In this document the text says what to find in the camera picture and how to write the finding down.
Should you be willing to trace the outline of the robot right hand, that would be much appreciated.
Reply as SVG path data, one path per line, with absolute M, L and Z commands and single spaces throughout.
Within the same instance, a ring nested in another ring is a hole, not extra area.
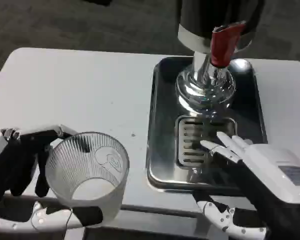
M 234 240 L 300 240 L 300 159 L 290 150 L 217 133 L 201 140 L 254 210 L 230 207 L 203 191 L 193 197 L 204 217 Z

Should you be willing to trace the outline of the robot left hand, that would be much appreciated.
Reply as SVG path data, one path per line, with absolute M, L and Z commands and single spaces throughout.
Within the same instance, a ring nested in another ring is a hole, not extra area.
M 0 202 L 6 191 L 15 197 L 22 195 L 39 168 L 35 193 L 39 197 L 49 191 L 45 165 L 57 139 L 74 141 L 82 153 L 89 153 L 88 142 L 74 130 L 64 125 L 52 125 L 38 130 L 21 131 L 16 128 L 0 129 Z M 43 207 L 33 204 L 27 221 L 13 221 L 0 217 L 0 233 L 35 233 L 69 230 L 98 225 L 104 215 L 98 206 L 68 207 L 67 205 Z

